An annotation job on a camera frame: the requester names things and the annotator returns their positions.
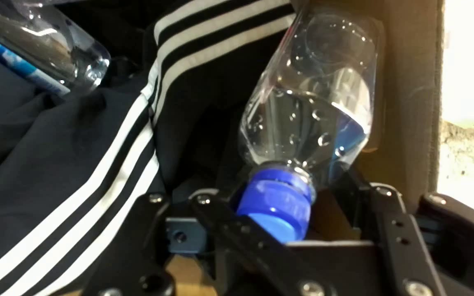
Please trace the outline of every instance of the screw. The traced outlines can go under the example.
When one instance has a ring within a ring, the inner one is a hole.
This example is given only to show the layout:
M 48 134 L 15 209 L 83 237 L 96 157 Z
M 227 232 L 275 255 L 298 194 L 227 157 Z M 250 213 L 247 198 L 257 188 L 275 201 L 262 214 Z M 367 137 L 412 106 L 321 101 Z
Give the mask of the screw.
M 432 203 L 438 204 L 438 206 L 446 206 L 448 201 L 445 198 L 440 196 L 430 196 Z
M 321 285 L 308 282 L 308 283 L 303 283 L 302 295 L 303 296 L 325 296 L 325 290 Z
M 176 234 L 173 236 L 173 240 L 175 240 L 176 244 L 183 244 L 183 242 L 188 240 L 188 236 L 180 231 L 180 232 L 176 232 Z
M 392 226 L 404 227 L 404 224 L 400 221 L 392 221 Z
M 150 196 L 152 204 L 160 204 L 162 201 L 165 201 L 162 196 Z
M 242 226 L 242 227 L 241 227 L 241 232 L 242 232 L 242 234 L 250 234 L 250 227 L 249 227 L 249 226 Z
M 198 196 L 198 203 L 201 206 L 209 206 L 211 204 L 211 198 L 209 196 Z
M 122 291 L 117 288 L 111 288 L 101 293 L 101 296 L 122 296 Z
M 148 278 L 147 277 L 142 277 L 140 278 L 140 287 L 144 291 L 148 291 L 150 290 L 150 285 L 148 285 Z
M 392 189 L 389 189 L 389 188 L 376 188 L 376 191 L 379 193 L 379 194 L 382 194 L 382 196 L 392 196 Z
M 405 290 L 410 296 L 433 296 L 432 290 L 420 282 L 408 282 Z
M 402 245 L 408 245 L 410 244 L 408 239 L 405 239 L 405 237 L 397 237 L 397 242 L 402 244 Z

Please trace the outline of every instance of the black fabric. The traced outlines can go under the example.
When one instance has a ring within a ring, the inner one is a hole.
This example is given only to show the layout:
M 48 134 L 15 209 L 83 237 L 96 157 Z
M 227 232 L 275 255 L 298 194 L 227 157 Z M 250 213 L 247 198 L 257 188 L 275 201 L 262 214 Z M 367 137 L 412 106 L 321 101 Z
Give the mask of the black fabric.
M 190 178 L 218 186 L 237 175 L 242 166 L 237 145 L 242 109 L 280 38 L 282 33 L 244 46 L 175 83 L 157 127 L 168 188 Z
M 188 68 L 173 81 L 165 96 L 162 79 L 185 56 L 287 17 L 292 9 L 288 4 L 274 7 L 173 51 L 163 68 L 158 68 L 160 79 L 148 97 L 148 106 L 157 101 L 157 96 L 163 96 L 165 101 L 153 130 L 155 137 L 140 147 L 139 137 L 152 130 L 153 112 L 145 107 L 137 119 L 127 119 L 127 112 L 148 83 L 148 69 L 158 53 L 153 27 L 185 4 L 188 2 L 91 0 L 61 7 L 114 56 L 107 81 L 89 96 L 71 96 L 68 102 L 56 104 L 58 101 L 50 94 L 0 66 L 0 259 L 12 254 L 17 244 L 23 242 L 89 181 L 111 150 L 122 122 L 135 120 L 120 153 L 104 173 L 104 181 L 97 185 L 97 189 L 84 193 L 83 204 L 73 209 L 74 213 L 68 213 L 69 219 L 61 221 L 61 226 L 53 229 L 48 239 L 38 242 L 35 250 L 28 250 L 30 254 L 23 255 L 17 268 L 0 275 L 0 295 L 13 288 L 106 198 L 114 199 L 106 214 L 89 227 L 84 237 L 73 242 L 69 254 L 35 278 L 25 295 L 35 295 L 66 275 L 81 254 L 104 234 L 112 219 L 119 217 L 137 185 L 148 186 L 152 193 L 168 193 L 175 201 L 185 201 L 195 189 L 221 188 L 241 170 L 237 129 L 242 109 L 282 40 L 282 30 L 206 65 Z M 163 32 L 162 41 L 249 4 L 252 0 L 226 2 L 183 18 Z M 134 160 L 129 153 L 135 143 L 142 155 Z M 155 152 L 160 173 L 155 180 L 144 180 L 142 175 L 150 168 Z M 127 160 L 135 162 L 134 170 L 129 170 L 129 176 L 120 176 L 119 171 Z M 117 196 L 112 194 L 120 183 L 122 189 Z M 92 267 L 86 267 L 78 278 L 86 280 L 91 270 Z

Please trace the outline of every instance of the plastic bottle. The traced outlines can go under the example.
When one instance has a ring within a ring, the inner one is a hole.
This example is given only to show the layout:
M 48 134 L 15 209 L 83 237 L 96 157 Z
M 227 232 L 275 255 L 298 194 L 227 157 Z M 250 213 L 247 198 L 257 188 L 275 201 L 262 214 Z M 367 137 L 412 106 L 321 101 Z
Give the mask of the plastic bottle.
M 63 97 L 96 89 L 111 55 L 56 7 L 0 0 L 0 61 Z
M 283 244 L 305 239 L 316 191 L 369 140 L 382 33 L 372 18 L 303 10 L 246 107 L 241 140 L 255 171 L 237 214 Z

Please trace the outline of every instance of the water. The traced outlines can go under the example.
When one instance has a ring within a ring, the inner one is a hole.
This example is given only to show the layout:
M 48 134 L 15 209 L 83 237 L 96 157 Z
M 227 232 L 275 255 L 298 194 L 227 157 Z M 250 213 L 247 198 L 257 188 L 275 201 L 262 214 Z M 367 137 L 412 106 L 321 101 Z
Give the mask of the water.
M 334 155 L 344 155 L 339 134 L 356 124 L 326 97 L 311 96 L 302 91 L 303 88 L 295 91 L 282 84 L 262 86 L 264 89 L 257 91 L 260 97 L 250 102 L 241 130 L 249 162 L 262 165 L 290 160 L 311 171 L 326 166 Z
M 341 15 L 297 18 L 242 117 L 242 152 L 255 171 L 237 214 L 280 242 L 305 237 L 316 193 L 369 139 L 376 56 L 366 30 Z

